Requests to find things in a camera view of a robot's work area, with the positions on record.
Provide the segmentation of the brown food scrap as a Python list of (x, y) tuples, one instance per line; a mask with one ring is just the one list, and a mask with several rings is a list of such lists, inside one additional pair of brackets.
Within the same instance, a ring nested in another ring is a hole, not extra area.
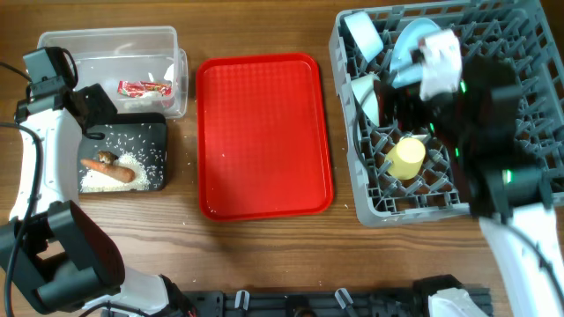
[(119, 157), (110, 151), (99, 151), (98, 159), (101, 163), (113, 165), (114, 162), (119, 159)]

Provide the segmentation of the red snack wrapper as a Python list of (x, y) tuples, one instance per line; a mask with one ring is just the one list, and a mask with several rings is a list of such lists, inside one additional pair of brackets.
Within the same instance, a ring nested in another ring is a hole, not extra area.
[(120, 81), (117, 92), (131, 98), (144, 98), (153, 94), (156, 96), (168, 96), (172, 92), (172, 86), (146, 81)]

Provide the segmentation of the green bowl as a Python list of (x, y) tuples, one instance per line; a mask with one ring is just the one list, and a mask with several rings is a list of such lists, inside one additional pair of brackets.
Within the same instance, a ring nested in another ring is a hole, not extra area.
[(351, 82), (352, 93), (359, 103), (365, 116), (376, 126), (380, 126), (380, 108), (375, 83), (379, 82), (379, 77), (374, 73), (358, 77)]

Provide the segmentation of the light blue plate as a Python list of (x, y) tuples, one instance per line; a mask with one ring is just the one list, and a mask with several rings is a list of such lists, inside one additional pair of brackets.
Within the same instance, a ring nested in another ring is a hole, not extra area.
[(418, 83), (422, 79), (422, 66), (412, 60), (412, 51), (419, 48), (419, 41), (440, 31), (441, 28), (429, 18), (416, 18), (400, 33), (392, 50), (390, 73), (396, 72), (392, 82), (394, 88)]

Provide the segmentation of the yellow cup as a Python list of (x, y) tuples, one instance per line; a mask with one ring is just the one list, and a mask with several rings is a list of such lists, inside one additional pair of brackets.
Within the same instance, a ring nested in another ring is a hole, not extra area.
[(413, 179), (419, 172), (426, 156), (425, 145), (417, 138), (402, 138), (386, 155), (390, 162), (387, 173), (398, 180)]

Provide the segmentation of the white rice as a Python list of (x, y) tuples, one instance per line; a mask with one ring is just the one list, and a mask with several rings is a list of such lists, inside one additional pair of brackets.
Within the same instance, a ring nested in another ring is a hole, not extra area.
[(141, 191), (150, 185), (145, 166), (131, 153), (99, 151), (98, 159), (82, 158), (80, 164), (85, 169), (79, 183), (82, 193)]

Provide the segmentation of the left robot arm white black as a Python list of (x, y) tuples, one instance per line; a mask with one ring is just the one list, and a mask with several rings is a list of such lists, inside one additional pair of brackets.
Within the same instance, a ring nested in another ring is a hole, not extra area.
[(100, 85), (33, 84), (11, 128), (22, 135), (19, 196), (1, 228), (4, 309), (18, 289), (41, 314), (99, 308), (139, 316), (195, 316), (162, 275), (128, 269), (116, 244), (80, 209), (78, 147), (86, 129), (116, 109)]

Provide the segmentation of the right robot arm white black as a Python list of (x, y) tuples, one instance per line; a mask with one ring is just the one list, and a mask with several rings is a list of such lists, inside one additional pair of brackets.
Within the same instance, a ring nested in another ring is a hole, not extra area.
[(548, 176), (515, 140), (522, 89), (509, 63), (473, 57), (456, 74), (439, 66), (441, 90), (402, 88), (384, 75), (377, 89), (386, 119), (426, 128), (448, 149), (455, 187), (479, 221), (516, 316), (563, 314), (563, 259)]

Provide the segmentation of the orange carrot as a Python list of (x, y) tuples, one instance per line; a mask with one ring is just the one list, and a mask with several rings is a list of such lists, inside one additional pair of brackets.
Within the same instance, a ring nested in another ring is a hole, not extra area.
[(135, 173), (127, 167), (108, 165), (88, 158), (82, 158), (80, 163), (89, 169), (103, 173), (106, 176), (123, 183), (133, 182), (136, 177)]

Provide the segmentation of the white tissue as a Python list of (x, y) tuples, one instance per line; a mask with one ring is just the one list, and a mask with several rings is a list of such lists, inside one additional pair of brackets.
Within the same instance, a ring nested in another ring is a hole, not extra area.
[(171, 64), (171, 65), (167, 68), (167, 70), (166, 70), (165, 75), (163, 76), (163, 78), (164, 78), (166, 81), (168, 81), (168, 82), (173, 82), (173, 81), (174, 81), (174, 65), (173, 65), (173, 64)]

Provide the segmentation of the light blue bowl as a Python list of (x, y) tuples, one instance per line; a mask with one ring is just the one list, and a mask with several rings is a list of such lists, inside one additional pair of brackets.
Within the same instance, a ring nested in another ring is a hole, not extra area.
[(383, 51), (384, 44), (369, 15), (356, 12), (346, 16), (344, 22), (362, 56), (372, 62)]

